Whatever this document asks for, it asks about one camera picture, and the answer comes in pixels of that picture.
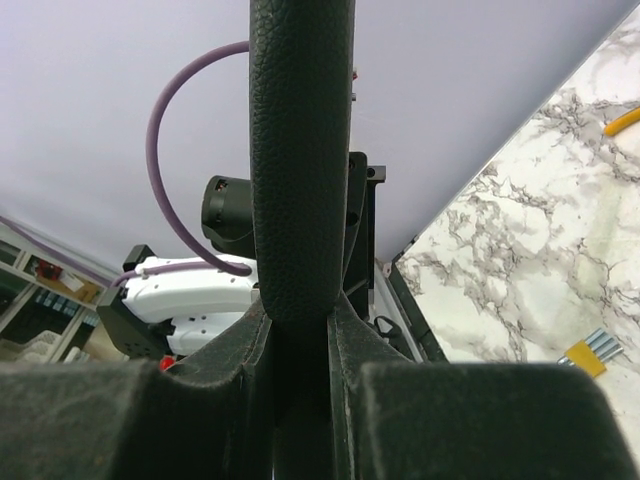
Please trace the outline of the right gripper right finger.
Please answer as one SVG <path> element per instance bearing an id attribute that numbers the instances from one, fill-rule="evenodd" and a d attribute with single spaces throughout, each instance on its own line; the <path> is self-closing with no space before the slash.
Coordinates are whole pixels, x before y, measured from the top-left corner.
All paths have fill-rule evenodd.
<path id="1" fill-rule="evenodd" d="M 635 479 L 595 382 L 551 364 L 414 363 L 346 299 L 327 321 L 338 479 Z"/>

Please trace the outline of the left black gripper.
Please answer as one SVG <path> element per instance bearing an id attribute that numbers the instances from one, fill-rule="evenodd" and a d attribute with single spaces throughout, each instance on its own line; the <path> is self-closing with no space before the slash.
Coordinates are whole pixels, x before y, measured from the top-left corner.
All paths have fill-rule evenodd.
<path id="1" fill-rule="evenodd" d="M 375 189 L 386 180 L 384 166 L 372 166 L 362 152 L 349 154 L 343 289 L 358 316 L 367 320 L 373 303 Z M 217 251 L 255 259 L 250 182 L 214 176 L 204 191 L 201 226 Z"/>

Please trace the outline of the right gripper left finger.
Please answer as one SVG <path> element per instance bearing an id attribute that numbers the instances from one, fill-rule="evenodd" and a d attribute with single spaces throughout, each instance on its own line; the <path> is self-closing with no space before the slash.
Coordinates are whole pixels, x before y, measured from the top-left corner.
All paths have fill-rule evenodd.
<path id="1" fill-rule="evenodd" d="M 1 366 L 5 479 L 268 479 L 270 320 L 260 303 L 193 355 Z"/>

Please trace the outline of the black zip tool case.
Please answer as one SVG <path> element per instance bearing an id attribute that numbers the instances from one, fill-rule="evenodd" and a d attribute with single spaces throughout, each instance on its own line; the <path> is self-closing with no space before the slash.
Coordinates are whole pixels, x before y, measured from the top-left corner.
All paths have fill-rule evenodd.
<path id="1" fill-rule="evenodd" d="M 250 156 L 261 298 L 314 321 L 342 282 L 352 94 L 352 1 L 250 4 Z"/>

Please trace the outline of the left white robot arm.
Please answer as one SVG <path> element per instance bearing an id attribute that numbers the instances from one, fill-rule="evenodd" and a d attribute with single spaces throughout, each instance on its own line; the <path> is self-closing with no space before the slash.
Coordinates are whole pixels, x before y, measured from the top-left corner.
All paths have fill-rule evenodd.
<path id="1" fill-rule="evenodd" d="M 374 303 L 375 191 L 386 169 L 349 155 L 343 289 L 362 320 Z M 214 176 L 204 191 L 201 226 L 227 263 L 256 269 L 248 180 Z M 112 343 L 131 359 L 185 357 L 239 320 L 259 295 L 258 274 L 240 277 L 198 258 L 160 258 L 137 245 L 123 274 L 97 305 Z"/>

